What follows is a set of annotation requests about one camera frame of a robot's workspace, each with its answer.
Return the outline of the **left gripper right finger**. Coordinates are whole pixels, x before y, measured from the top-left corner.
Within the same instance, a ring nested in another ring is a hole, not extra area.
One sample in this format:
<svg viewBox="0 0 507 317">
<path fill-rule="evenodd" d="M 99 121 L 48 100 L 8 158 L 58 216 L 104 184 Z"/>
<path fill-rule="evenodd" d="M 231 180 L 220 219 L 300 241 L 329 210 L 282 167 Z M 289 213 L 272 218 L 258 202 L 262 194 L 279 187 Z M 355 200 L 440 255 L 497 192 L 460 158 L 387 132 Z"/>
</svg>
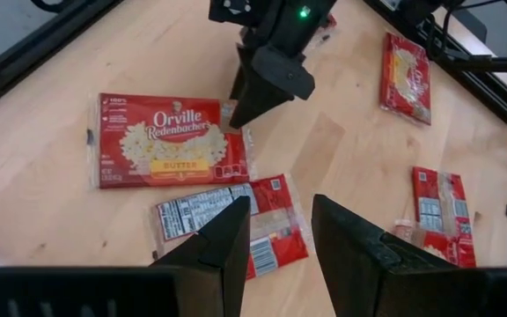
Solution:
<svg viewBox="0 0 507 317">
<path fill-rule="evenodd" d="M 437 269 L 453 266 L 342 207 L 312 200 L 318 261 L 337 317 L 450 317 Z"/>
</svg>

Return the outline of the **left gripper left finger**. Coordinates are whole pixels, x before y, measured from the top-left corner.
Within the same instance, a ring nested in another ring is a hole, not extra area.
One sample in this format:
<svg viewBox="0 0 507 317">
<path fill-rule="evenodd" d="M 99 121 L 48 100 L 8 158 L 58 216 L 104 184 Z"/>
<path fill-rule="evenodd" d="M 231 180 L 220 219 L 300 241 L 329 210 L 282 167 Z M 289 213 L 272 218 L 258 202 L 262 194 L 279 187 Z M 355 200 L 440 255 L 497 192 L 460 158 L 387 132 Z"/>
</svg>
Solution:
<svg viewBox="0 0 507 317">
<path fill-rule="evenodd" d="M 169 291 L 167 317 L 239 317 L 250 253 L 250 198 L 241 196 L 198 232 L 152 263 Z"/>
</svg>

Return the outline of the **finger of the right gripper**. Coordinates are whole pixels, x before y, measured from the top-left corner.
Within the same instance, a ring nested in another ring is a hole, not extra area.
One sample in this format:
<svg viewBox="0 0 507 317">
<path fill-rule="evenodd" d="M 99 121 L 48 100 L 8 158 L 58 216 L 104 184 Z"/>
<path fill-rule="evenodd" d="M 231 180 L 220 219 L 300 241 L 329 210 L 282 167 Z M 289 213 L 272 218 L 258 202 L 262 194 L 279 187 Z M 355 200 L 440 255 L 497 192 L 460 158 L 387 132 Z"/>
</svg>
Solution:
<svg viewBox="0 0 507 317">
<path fill-rule="evenodd" d="M 302 100 L 307 100 L 315 88 L 313 76 L 301 62 L 269 45 L 256 50 L 252 66 L 270 84 Z"/>
<path fill-rule="evenodd" d="M 294 100 L 294 96 L 262 78 L 252 66 L 254 50 L 237 45 L 239 68 L 231 89 L 236 100 L 230 126 L 239 129 L 269 110 Z"/>
</svg>

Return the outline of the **red popcorn bag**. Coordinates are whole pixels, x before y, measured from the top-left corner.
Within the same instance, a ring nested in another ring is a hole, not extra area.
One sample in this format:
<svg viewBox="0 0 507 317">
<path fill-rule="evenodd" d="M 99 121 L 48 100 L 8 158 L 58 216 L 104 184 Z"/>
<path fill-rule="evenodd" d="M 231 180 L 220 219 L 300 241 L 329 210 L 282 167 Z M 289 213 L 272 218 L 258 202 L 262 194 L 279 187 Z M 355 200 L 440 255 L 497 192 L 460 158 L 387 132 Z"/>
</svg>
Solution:
<svg viewBox="0 0 507 317">
<path fill-rule="evenodd" d="M 176 248 L 241 196 L 249 197 L 251 204 L 248 279 L 309 255 L 312 232 L 305 222 L 298 192 L 288 174 L 279 174 L 155 205 L 149 214 L 153 258 Z"/>
<path fill-rule="evenodd" d="M 461 268 L 476 268 L 474 244 L 471 240 L 451 237 L 440 232 L 418 228 L 407 219 L 394 222 L 393 234 L 422 250 Z"/>
<path fill-rule="evenodd" d="M 305 51 L 312 50 L 332 38 L 337 22 L 332 14 L 328 14 L 326 20 L 319 26 L 315 34 L 312 36 Z"/>
<path fill-rule="evenodd" d="M 473 239 L 464 186 L 458 174 L 414 166 L 412 180 L 415 217 L 422 229 Z"/>
<path fill-rule="evenodd" d="M 102 92 L 87 143 L 96 188 L 143 188 L 250 181 L 247 128 L 230 124 L 234 100 Z"/>
<path fill-rule="evenodd" d="M 379 105 L 409 120 L 431 125 L 430 60 L 426 50 L 402 36 L 384 39 Z"/>
</svg>

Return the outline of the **black metal table frame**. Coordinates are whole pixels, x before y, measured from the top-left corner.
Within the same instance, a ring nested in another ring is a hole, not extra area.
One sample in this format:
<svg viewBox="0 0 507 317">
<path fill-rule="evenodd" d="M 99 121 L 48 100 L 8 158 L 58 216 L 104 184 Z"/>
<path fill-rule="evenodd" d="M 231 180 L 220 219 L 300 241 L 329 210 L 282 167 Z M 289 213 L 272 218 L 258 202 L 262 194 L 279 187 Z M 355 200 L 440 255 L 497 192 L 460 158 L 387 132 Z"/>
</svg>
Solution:
<svg viewBox="0 0 507 317">
<path fill-rule="evenodd" d="M 69 0 L 0 55 L 0 258 L 11 263 L 137 263 L 143 224 L 179 188 L 90 186 L 86 130 L 99 92 L 222 98 L 238 60 L 236 26 L 208 0 Z M 463 177 L 482 264 L 507 263 L 507 123 L 438 67 L 433 122 L 378 107 L 389 25 L 338 0 L 337 31 L 306 61 L 317 86 L 252 124 L 263 176 L 290 173 L 303 205 L 330 195 L 380 225 L 412 213 L 413 165 Z"/>
</svg>

